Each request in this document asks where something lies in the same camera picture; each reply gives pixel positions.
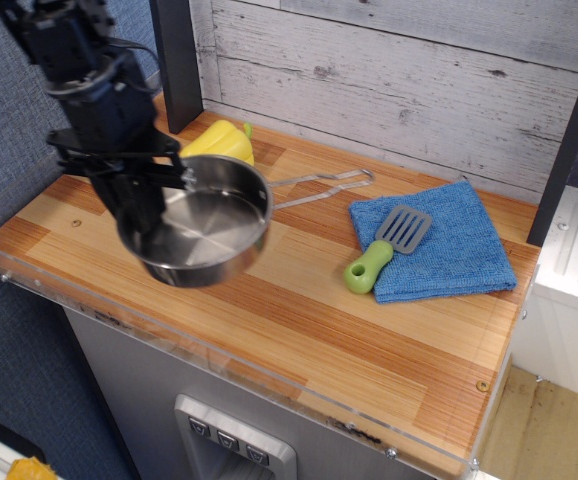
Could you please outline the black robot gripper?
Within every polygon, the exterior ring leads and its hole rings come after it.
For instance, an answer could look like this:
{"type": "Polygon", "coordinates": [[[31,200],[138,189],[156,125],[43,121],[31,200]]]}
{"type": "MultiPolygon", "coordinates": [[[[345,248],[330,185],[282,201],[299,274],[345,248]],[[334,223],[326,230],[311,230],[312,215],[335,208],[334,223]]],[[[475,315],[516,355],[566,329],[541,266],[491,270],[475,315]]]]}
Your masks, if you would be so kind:
{"type": "Polygon", "coordinates": [[[132,51],[104,49],[94,69],[70,73],[46,82],[69,122],[47,143],[67,173],[91,178],[124,241],[151,234],[165,210],[161,187],[190,185],[180,144],[155,128],[152,92],[132,51]]]}

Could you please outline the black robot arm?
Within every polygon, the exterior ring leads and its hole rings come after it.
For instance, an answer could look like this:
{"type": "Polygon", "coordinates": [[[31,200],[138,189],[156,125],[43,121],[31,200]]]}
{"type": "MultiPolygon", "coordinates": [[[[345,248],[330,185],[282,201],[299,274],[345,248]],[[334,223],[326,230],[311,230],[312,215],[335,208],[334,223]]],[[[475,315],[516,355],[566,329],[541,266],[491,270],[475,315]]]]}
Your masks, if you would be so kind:
{"type": "Polygon", "coordinates": [[[179,142],[155,128],[138,44],[112,37],[103,1],[34,1],[29,9],[0,1],[0,21],[69,122],[46,137],[64,172],[90,180],[124,237],[163,237],[165,189],[191,182],[179,142]]]}

